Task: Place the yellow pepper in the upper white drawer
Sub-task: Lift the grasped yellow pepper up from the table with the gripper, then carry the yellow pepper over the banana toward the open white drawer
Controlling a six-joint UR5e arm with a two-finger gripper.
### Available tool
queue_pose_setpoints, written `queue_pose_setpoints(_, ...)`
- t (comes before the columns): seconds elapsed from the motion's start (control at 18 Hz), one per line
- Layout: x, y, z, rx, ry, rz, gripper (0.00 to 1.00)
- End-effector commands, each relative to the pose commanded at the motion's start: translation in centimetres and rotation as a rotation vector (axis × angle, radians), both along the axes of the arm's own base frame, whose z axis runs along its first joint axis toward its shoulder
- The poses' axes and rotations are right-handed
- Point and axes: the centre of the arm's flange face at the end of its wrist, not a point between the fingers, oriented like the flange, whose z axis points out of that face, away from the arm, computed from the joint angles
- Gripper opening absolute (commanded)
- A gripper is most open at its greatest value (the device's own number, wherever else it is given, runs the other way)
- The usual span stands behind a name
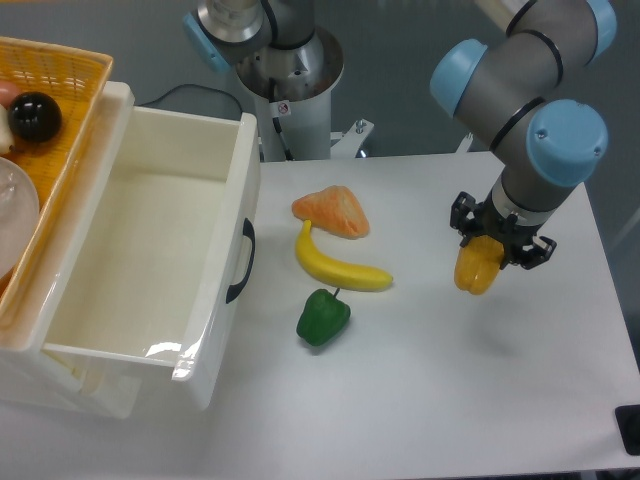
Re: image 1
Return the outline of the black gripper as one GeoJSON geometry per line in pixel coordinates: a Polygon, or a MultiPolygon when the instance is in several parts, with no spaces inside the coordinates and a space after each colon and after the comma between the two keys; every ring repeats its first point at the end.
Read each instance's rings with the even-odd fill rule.
{"type": "Polygon", "coordinates": [[[491,201],[477,204],[475,198],[464,191],[451,205],[449,225],[461,236],[461,246],[483,235],[499,241],[505,249],[501,269],[516,265],[531,270],[549,261],[557,247],[553,239],[535,236],[539,225],[520,225],[515,214],[503,217],[491,201]]]}

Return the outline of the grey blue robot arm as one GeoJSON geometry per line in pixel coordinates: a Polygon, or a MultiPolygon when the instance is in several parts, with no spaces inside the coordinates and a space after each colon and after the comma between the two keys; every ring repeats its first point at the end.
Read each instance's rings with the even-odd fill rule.
{"type": "MultiPolygon", "coordinates": [[[[266,160],[338,158],[330,139],[330,94],[343,71],[340,45],[314,19],[309,1],[202,1],[183,19],[194,49],[216,72],[234,71],[254,99],[266,160]]],[[[548,261],[556,244],[539,235],[573,189],[604,157],[608,131],[591,107],[547,94],[613,42],[607,1],[529,1],[508,20],[505,41],[454,46],[429,90],[503,163],[487,198],[456,198],[450,224],[464,244],[488,236],[504,264],[548,261]]]]}

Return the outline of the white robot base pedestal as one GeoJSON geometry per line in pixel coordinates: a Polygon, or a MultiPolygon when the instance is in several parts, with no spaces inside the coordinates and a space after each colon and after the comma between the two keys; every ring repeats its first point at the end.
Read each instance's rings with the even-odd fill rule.
{"type": "Polygon", "coordinates": [[[236,65],[254,101],[264,161],[330,156],[331,93],[343,69],[340,44],[320,26],[296,49],[267,46],[236,65]]]}

